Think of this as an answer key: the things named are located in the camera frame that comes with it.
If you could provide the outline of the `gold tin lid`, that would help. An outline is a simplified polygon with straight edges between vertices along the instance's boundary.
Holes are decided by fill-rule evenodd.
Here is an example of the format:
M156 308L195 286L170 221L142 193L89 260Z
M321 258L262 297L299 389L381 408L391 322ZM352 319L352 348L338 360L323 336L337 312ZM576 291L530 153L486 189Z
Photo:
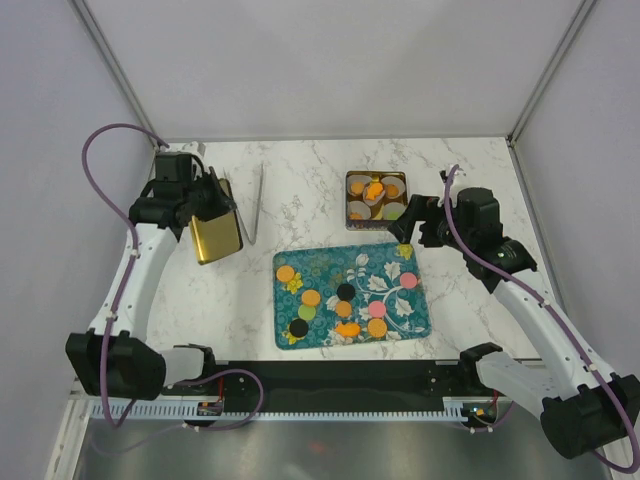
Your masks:
M189 227L199 265L219 261L244 246L236 210L208 221L193 216Z

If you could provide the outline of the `silver metal tongs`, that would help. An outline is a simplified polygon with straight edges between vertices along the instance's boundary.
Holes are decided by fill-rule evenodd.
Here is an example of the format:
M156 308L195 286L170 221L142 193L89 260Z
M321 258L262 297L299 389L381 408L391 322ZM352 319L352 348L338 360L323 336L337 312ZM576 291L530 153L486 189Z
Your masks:
M245 222L243 220L241 211L239 210L237 201L235 200L235 197L233 194L233 188L231 185L230 174L227 172L226 169L223 169L222 173L223 173L223 178L227 182L228 195L231 198L231 200L235 203L235 209L233 210L233 217L234 217L235 225L238 232L240 248L243 248L246 243L248 243L250 246L254 246L256 244L258 231L259 231L259 220L260 220L261 205L262 205L262 198L263 198L263 191L264 191L264 180L265 180L264 165L263 164L260 165L258 186L257 186L257 198L254 202L254 218L253 218L251 230L247 229Z

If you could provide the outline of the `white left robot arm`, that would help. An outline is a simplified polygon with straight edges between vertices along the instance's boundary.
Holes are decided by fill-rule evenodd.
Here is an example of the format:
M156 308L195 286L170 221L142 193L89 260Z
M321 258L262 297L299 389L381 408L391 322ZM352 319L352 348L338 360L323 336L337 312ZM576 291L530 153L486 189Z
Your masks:
M217 386L210 348L185 344L158 352L146 342L151 306L183 230L194 219L210 221L236 208L204 154L201 142L156 154L155 176L125 216L123 256L103 306L86 332L68 337L67 357L91 396L154 400L182 382L197 394Z

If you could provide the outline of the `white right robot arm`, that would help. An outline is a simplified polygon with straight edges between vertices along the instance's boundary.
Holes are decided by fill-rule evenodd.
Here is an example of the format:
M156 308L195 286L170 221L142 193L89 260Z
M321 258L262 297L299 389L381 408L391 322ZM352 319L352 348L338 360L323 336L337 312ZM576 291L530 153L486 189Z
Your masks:
M472 187L453 165L440 173L440 196L415 194L388 228L405 244L419 229L425 248L461 253L469 273L511 314L534 346L548 374L535 373L499 346L462 352L457 382L469 394L496 390L536 417L552 447L573 459L628 439L630 465L599 461L620 473L639 469L639 380L620 376L579 333L545 285L537 264L518 241L504 235L500 204L491 190Z

